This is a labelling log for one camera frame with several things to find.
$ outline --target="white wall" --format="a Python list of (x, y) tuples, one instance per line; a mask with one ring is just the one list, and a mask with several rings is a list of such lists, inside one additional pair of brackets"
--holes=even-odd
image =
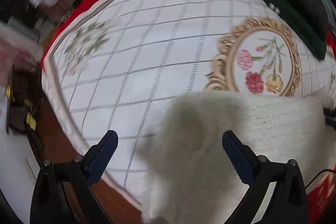
[(6, 109), (3, 88), (0, 88), (0, 188), (18, 218), (28, 224), (35, 178), (40, 168), (28, 138), (11, 132), (7, 135)]

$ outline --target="pink fabric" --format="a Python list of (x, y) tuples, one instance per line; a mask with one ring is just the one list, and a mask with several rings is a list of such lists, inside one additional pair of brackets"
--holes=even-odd
[(0, 85), (8, 84), (13, 64), (15, 64), (15, 68), (27, 71), (35, 69), (37, 65), (29, 52), (0, 39)]

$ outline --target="pink carnation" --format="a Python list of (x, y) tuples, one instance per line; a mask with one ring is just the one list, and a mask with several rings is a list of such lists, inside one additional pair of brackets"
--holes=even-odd
[(241, 50), (237, 56), (237, 63), (242, 70), (249, 70), (253, 66), (252, 55), (247, 50)]

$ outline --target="screw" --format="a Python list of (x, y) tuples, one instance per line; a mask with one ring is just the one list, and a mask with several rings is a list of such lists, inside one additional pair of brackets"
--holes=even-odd
[(73, 160), (74, 160), (75, 162), (80, 162), (82, 159), (83, 159), (83, 156), (82, 156), (82, 155), (77, 155)]
[(258, 156), (258, 160), (261, 161), (261, 162), (266, 162), (266, 161), (267, 161), (267, 158), (266, 158), (266, 156), (264, 156), (264, 155), (259, 155), (259, 156)]
[(289, 160), (289, 163), (293, 166), (297, 165), (297, 161), (293, 159)]
[(49, 164), (51, 164), (51, 160), (49, 160), (49, 159), (46, 159), (46, 160), (43, 162), (43, 165), (44, 165), (44, 166), (48, 166)]

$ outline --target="floral embroidery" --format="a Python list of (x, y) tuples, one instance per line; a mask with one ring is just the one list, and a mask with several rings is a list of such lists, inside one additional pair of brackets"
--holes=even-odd
[(249, 70), (253, 66), (252, 55), (247, 50), (241, 50), (237, 57), (237, 64), (242, 70)]
[(246, 74), (245, 84), (251, 93), (262, 93), (264, 88), (262, 87), (262, 90), (261, 90), (261, 89), (256, 88), (256, 86), (259, 86), (261, 82), (262, 84), (264, 84), (262, 80), (262, 76), (264, 72), (266, 70), (273, 69), (273, 73), (267, 76), (266, 87), (267, 87), (268, 92), (273, 92), (276, 94), (276, 93), (279, 93), (284, 86), (284, 83), (280, 77), (280, 73), (283, 72), (283, 61), (281, 57), (285, 56), (283, 53), (281, 53), (281, 50), (285, 46), (285, 44), (282, 44), (281, 46), (278, 47), (275, 37), (273, 39), (260, 38), (260, 40), (266, 40), (268, 42), (264, 45), (257, 47), (255, 50), (257, 52), (265, 52), (265, 54), (263, 56), (251, 56), (250, 58), (252, 62), (258, 61), (258, 60), (260, 61), (264, 60), (264, 64), (261, 67), (261, 70), (259, 73), (256, 73), (256, 72), (252, 73), (249, 71)]
[(280, 75), (269, 75), (267, 76), (266, 87), (268, 92), (278, 93), (281, 91), (284, 83), (280, 77)]
[[(330, 93), (333, 98), (336, 98), (336, 74), (333, 71), (330, 73), (330, 80), (328, 81), (328, 84)], [(334, 108), (336, 108), (336, 99), (334, 100)]]
[(245, 85), (251, 93), (263, 93), (264, 81), (257, 72), (249, 71), (246, 74)]
[(94, 53), (109, 40), (106, 38), (108, 30), (117, 24), (118, 21), (116, 20), (108, 20), (92, 22), (86, 29), (80, 27), (76, 37), (64, 52), (64, 75), (75, 75), (83, 72)]

